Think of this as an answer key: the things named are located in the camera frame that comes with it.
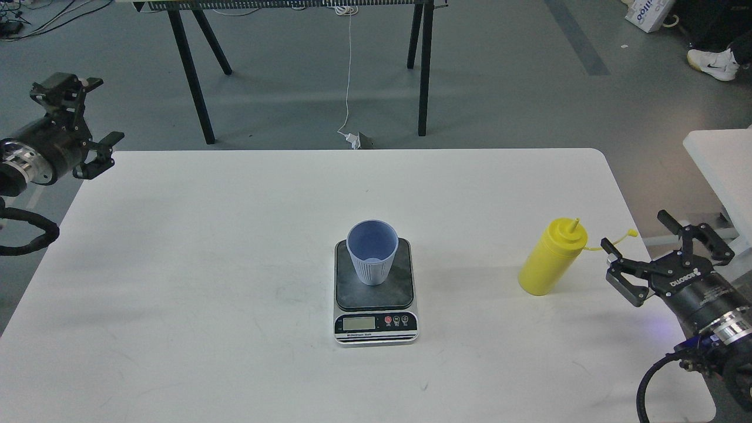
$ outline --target white table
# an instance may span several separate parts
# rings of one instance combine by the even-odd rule
[[[684,340],[584,252],[551,294],[517,271],[548,222],[634,226],[598,151],[116,152],[83,184],[0,339],[0,420],[636,421]],[[412,244],[421,334],[341,348],[334,247],[380,218]],[[648,255],[639,240],[621,251]],[[707,421],[702,377],[650,385],[653,421]]]
[[[717,269],[733,281],[752,270],[752,129],[692,131],[684,147],[739,232],[729,244],[736,257]]]

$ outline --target digital scale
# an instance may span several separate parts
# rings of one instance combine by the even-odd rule
[[[366,285],[358,279],[345,241],[334,256],[334,337],[344,346],[412,343],[418,313],[410,244],[400,238],[387,280]]]

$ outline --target gray floor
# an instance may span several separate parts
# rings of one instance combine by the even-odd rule
[[[43,23],[63,4],[26,18]],[[596,148],[643,237],[666,234],[655,219],[661,208],[679,219],[712,216],[720,202],[681,142],[696,129],[750,126],[752,72],[730,83],[698,73],[678,30],[645,34],[625,13],[618,0],[450,2],[435,14],[429,133],[418,137],[419,72],[405,69],[411,8],[361,8],[345,132],[378,148]],[[207,16],[235,70],[221,72],[184,14],[215,145],[204,144],[167,16],[124,4],[0,44],[0,135],[42,115],[28,97],[33,81],[71,72],[105,80],[86,117],[95,137],[124,132],[120,150],[348,147],[335,132],[345,115],[348,18],[326,9]],[[13,206],[60,222],[79,186],[68,177],[32,187]],[[16,224],[1,234],[3,245],[29,238]],[[42,255],[0,257],[0,330]],[[720,404],[716,421],[741,421],[733,413]]]

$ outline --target table leg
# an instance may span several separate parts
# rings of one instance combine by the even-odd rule
[[[225,72],[225,75],[232,75],[230,64],[229,62],[227,62],[225,53],[222,51],[222,47],[220,47],[220,43],[219,41],[217,41],[217,37],[214,35],[214,31],[212,31],[211,26],[209,26],[209,21],[206,20],[204,11],[193,11],[193,16],[196,17],[196,20],[199,22],[199,27],[204,32],[206,41],[209,41],[209,47],[211,47],[211,51],[214,52],[217,61],[220,63],[220,66],[222,66],[222,72]]]
[[[418,136],[426,135],[428,120],[428,82],[431,75],[431,35],[433,33],[434,2],[425,5],[423,13],[423,46],[420,52],[420,107],[418,108]]]
[[[415,66],[415,52],[418,48],[418,34],[420,33],[420,19],[423,17],[423,5],[415,5],[413,12],[413,29],[410,32],[410,49],[408,50],[408,69]]]
[[[199,76],[196,74],[196,67],[193,65],[193,57],[190,53],[190,47],[188,47],[188,38],[183,27],[183,21],[180,19],[180,11],[167,11],[167,15],[170,17],[172,33],[175,35],[177,51],[180,52],[180,60],[183,62],[183,69],[186,72],[188,87],[190,87],[190,93],[193,96],[193,104],[196,105],[196,113],[199,114],[199,122],[201,123],[201,130],[204,133],[204,139],[207,144],[213,144],[214,131],[211,128],[209,113],[206,111],[204,95],[201,93]]]

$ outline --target blue cup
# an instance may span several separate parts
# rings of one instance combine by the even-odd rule
[[[399,239],[397,232],[382,221],[363,221],[347,234],[347,251],[358,279],[366,285],[387,280]]]

